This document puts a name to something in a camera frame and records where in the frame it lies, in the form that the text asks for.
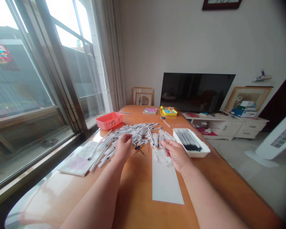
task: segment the fan grille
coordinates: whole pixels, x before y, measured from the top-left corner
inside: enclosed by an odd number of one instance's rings
[[[283,131],[283,133],[281,133],[277,139],[275,139],[270,145],[276,147],[276,148],[280,148],[282,145],[284,145],[286,143],[286,130]]]

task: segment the blue box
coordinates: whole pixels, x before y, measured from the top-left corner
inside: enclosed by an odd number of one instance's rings
[[[257,114],[257,111],[243,111],[233,108],[231,114],[241,118],[254,118],[255,115]]]

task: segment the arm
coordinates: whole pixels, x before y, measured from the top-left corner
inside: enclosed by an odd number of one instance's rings
[[[131,145],[132,135],[122,135],[116,144],[115,156],[60,229],[112,227],[121,174]]]
[[[194,166],[181,144],[169,140],[162,141],[161,145],[167,149],[167,156],[172,158],[176,170],[184,179],[201,229],[247,228]]]

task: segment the white plastic tray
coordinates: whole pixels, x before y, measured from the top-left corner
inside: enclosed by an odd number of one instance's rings
[[[181,129],[187,129],[187,128],[174,128],[173,129],[173,136],[174,136],[174,138],[176,139],[176,141],[178,142],[178,143],[180,143],[182,146],[183,146],[183,148],[185,149],[185,147],[184,147],[184,145],[181,143],[181,140],[179,139],[179,137],[178,137],[178,135],[176,134],[176,132],[175,132],[175,130],[181,130]],[[186,150],[185,149],[185,151],[188,153],[188,155],[190,156],[190,157],[205,157],[208,153],[210,153],[211,152],[211,150],[209,149],[209,147],[203,142],[203,141],[201,141],[198,137],[197,137],[197,135],[193,132],[193,131],[191,131],[190,129],[187,129],[187,130],[189,130],[190,131],[190,133],[193,135],[193,137],[195,138],[195,140],[198,142],[198,144],[201,146],[201,151],[200,152],[198,152],[198,151],[188,151],[188,150]]]

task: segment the yellow box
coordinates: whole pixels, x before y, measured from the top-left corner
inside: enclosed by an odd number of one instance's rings
[[[164,110],[168,110],[168,109],[162,109],[162,113],[165,115],[165,116],[177,116],[178,112],[173,109],[173,112],[174,113],[166,113]]]

